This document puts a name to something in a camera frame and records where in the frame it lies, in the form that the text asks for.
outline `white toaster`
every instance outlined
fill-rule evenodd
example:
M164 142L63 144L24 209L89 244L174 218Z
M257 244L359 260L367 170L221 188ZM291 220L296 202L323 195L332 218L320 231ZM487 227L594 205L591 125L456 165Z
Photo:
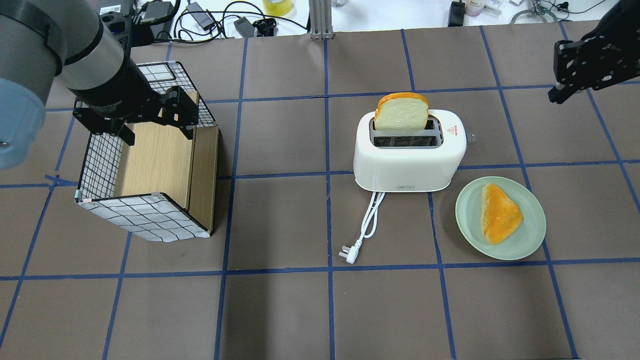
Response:
M467 150L460 118L429 109L424 130L375 130L372 111L356 132L353 173L372 192L435 192L451 182Z

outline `bread slice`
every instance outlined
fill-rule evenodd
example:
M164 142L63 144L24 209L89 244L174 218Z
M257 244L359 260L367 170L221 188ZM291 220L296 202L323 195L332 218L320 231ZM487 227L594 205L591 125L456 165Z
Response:
M376 130L423 130L429 117L429 102L413 92L389 94L378 102Z
M482 234L492 245L499 244L522 224L522 212L496 184L482 188Z

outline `white power cord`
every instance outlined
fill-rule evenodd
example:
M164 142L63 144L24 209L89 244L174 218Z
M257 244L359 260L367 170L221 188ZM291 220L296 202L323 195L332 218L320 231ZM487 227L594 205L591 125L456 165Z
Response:
M378 208L380 207L382 199L385 198L385 194L385 192L374 192L371 194L369 207L367 208L367 212L364 214L362 225L360 226L359 239L352 247L343 246L342 251L338 254L343 258L346 258L349 264L353 264L356 261L358 252L360 252L360 247L362 246L362 239L368 239L376 232L376 227L378 226ZM367 234L367 228L371 223L371 219L373 219L373 226L371 227L369 234Z

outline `white bottle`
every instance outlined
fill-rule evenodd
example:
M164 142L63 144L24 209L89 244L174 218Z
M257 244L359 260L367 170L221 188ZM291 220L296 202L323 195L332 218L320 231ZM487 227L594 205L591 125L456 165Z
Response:
M465 5L465 13L469 16L476 17L480 15L486 0L467 0Z

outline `plate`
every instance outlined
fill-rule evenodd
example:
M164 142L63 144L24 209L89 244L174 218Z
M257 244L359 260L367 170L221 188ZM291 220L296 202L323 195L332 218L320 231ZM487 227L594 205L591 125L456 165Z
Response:
M523 218L520 227L497 245L484 239L480 225L482 188L490 183L496 184L518 204ZM462 189L456 200L456 221L471 246L500 260L518 260L533 254L542 244L547 231L547 219L536 197L519 183L499 176L481 177Z

